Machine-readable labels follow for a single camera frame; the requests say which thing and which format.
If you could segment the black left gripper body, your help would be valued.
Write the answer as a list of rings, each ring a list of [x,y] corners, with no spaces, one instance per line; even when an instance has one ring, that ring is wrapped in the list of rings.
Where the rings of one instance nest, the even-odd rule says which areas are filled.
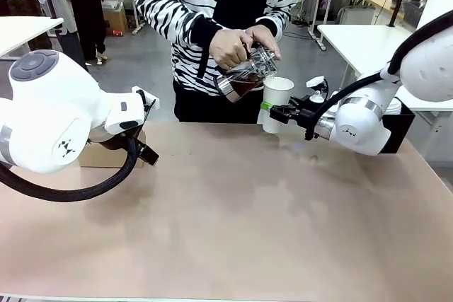
[[[137,145],[137,155],[138,158],[144,161],[145,163],[154,166],[156,165],[159,155],[155,152],[150,146],[146,143],[136,139],[135,143]]]

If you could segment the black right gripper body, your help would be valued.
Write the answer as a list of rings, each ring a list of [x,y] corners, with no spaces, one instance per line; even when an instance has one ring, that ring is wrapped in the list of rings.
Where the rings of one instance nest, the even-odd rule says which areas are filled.
[[[300,127],[307,129],[312,126],[311,116],[317,111],[317,104],[309,98],[301,99],[301,105],[294,105],[297,109],[296,122]]]

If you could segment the person's left hand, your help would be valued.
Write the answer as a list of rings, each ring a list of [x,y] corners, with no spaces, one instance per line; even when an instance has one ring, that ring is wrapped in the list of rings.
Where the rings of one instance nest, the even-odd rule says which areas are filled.
[[[274,53],[277,60],[281,60],[280,48],[270,29],[264,25],[255,25],[246,29],[247,33],[254,42],[261,44]]]

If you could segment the person's right hand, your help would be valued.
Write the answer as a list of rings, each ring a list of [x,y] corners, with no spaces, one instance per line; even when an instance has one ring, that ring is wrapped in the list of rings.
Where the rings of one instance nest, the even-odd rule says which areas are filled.
[[[253,39],[242,30],[218,30],[209,47],[209,54],[224,70],[230,70],[248,60]]]

